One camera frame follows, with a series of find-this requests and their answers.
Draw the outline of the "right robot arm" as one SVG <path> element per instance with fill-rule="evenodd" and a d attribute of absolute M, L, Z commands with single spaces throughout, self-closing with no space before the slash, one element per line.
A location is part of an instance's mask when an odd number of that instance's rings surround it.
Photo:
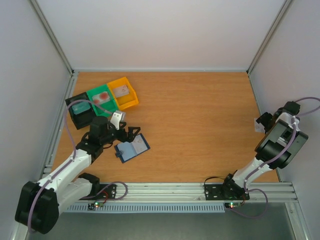
<path fill-rule="evenodd" d="M 297 102 L 288 101 L 275 113 L 265 112 L 255 120 L 263 126 L 265 136 L 256 146 L 253 160 L 224 179 L 220 192 L 226 199 L 241 198 L 255 179 L 283 169 L 293 160 L 309 138 L 298 127 L 300 108 Z"/>

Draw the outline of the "green plastic bin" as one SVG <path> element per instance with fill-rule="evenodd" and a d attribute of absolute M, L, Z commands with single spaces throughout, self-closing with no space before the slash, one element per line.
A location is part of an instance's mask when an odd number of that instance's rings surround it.
<path fill-rule="evenodd" d="M 93 110 L 97 116 L 109 117 L 111 114 L 105 112 L 105 110 L 113 113 L 119 109 L 111 90 L 106 84 L 90 89 L 86 93 L 89 100 L 95 103 Z"/>

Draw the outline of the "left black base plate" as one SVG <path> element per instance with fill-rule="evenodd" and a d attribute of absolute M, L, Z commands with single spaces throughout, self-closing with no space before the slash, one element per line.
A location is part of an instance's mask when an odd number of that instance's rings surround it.
<path fill-rule="evenodd" d="M 103 184 L 99 186 L 95 185 L 92 187 L 89 195 L 82 197 L 80 200 L 101 200 L 101 199 L 115 199 L 117 193 L 116 184 Z"/>

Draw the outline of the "red white card in bin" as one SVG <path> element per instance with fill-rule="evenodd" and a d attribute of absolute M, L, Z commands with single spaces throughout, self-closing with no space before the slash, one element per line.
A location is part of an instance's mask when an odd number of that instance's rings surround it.
<path fill-rule="evenodd" d="M 92 96 L 92 101 L 95 103 L 95 104 L 98 104 L 98 105 L 102 105 L 104 103 L 107 103 L 111 100 L 110 98 L 110 95 L 107 91 L 103 91 L 99 94 L 96 94 L 96 95 L 93 95 Z"/>

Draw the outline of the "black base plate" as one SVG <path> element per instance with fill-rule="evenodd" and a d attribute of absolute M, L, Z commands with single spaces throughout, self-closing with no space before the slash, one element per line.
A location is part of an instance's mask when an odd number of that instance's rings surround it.
<path fill-rule="evenodd" d="M 242 188 L 225 186 L 224 184 L 204 184 L 204 195 L 207 201 L 249 200 L 250 195 Z"/>
<path fill-rule="evenodd" d="M 101 200 L 101 199 L 115 199 L 117 193 L 116 184 L 103 184 L 99 186 L 95 185 L 92 187 L 89 195 L 82 197 L 80 200 Z"/>

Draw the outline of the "yellow plastic bin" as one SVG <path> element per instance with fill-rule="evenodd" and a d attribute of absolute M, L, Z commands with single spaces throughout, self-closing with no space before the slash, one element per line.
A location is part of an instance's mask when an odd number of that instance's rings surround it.
<path fill-rule="evenodd" d="M 108 88 L 115 98 L 120 111 L 139 104 L 136 91 L 133 89 L 127 77 L 121 77 L 107 83 Z"/>

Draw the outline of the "card in yellow bin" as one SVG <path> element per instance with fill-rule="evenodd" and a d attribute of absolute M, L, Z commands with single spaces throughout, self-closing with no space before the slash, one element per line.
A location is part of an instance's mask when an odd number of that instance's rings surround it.
<path fill-rule="evenodd" d="M 127 85 L 121 85 L 113 89 L 113 93 L 116 98 L 120 98 L 130 94 L 130 90 Z"/>

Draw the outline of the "blue card holder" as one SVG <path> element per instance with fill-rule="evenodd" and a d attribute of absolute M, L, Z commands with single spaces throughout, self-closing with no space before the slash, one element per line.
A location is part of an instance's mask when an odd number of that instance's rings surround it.
<path fill-rule="evenodd" d="M 143 136 L 142 133 L 139 133 L 142 135 L 143 137 L 143 140 L 145 141 L 147 147 L 148 147 L 148 150 L 150 150 L 150 145 L 148 144 L 148 142 L 146 141 L 145 137 Z M 117 158 L 120 159 L 120 161 L 124 164 L 130 160 L 132 160 L 133 158 L 141 155 L 141 154 L 136 154 L 136 151 L 134 150 L 133 146 L 132 146 L 132 142 L 122 142 L 122 143 L 119 143 L 117 144 L 115 147 L 115 156 Z"/>

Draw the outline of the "aluminium front rail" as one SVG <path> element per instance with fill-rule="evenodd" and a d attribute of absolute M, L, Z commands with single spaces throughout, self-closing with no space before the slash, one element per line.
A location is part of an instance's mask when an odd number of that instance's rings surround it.
<path fill-rule="evenodd" d="M 58 207 L 68 207 L 77 202 L 105 204 L 119 203 L 194 203 L 214 201 L 217 203 L 256 202 L 256 203 L 286 203 L 297 202 L 294 187 L 289 182 L 255 183 L 248 193 L 249 200 L 206 200 L 203 183 L 121 183 L 116 184 L 115 199 L 81 200 L 91 192 L 92 184 L 79 178 L 59 193 L 46 187 L 40 190 L 39 184 L 28 183 L 23 188 L 21 196 L 24 203 L 54 203 Z"/>

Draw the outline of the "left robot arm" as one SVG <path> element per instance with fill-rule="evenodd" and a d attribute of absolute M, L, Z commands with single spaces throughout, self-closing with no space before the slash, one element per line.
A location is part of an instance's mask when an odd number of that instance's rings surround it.
<path fill-rule="evenodd" d="M 96 199 L 101 193 L 98 177 L 84 173 L 114 141 L 131 143 L 139 126 L 127 126 L 119 113 L 111 119 L 95 117 L 71 155 L 54 171 L 37 182 L 28 181 L 21 189 L 14 219 L 30 232 L 47 234 L 59 216 L 80 199 Z"/>

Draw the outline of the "black plastic bin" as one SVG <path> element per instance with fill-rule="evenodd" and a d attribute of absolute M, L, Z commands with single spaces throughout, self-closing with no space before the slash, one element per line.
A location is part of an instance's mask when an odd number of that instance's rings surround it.
<path fill-rule="evenodd" d="M 88 100 L 89 97 L 86 92 L 82 92 L 78 95 L 73 97 L 67 98 L 65 100 L 66 105 L 68 106 L 70 103 L 77 101 L 77 100 Z M 74 105 L 72 105 L 69 109 L 69 114 L 71 120 L 76 127 L 77 130 L 82 129 L 88 126 L 94 117 L 96 117 L 96 113 L 94 111 L 93 106 L 89 102 L 81 101 Z"/>

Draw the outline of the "teal card in black bin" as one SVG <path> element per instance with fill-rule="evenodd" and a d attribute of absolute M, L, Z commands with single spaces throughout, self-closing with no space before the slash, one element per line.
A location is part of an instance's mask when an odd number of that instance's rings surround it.
<path fill-rule="evenodd" d="M 82 114 L 91 109 L 91 105 L 88 102 L 79 102 L 71 106 L 72 112 L 74 115 Z"/>

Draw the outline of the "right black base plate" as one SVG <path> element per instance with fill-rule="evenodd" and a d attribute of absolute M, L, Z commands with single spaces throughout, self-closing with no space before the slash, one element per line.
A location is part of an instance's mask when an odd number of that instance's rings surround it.
<path fill-rule="evenodd" d="M 207 201 L 249 200 L 250 195 L 242 188 L 225 186 L 224 184 L 204 184 L 204 195 Z"/>

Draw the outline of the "white blossom credit card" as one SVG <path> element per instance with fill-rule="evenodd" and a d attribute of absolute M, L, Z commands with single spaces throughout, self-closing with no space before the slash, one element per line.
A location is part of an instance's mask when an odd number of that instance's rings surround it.
<path fill-rule="evenodd" d="M 257 118 L 254 118 L 254 130 L 255 130 L 255 132 L 257 132 L 257 133 L 265 133 L 265 129 L 264 129 L 264 126 L 261 124 L 261 123 L 258 123 L 257 122 Z"/>

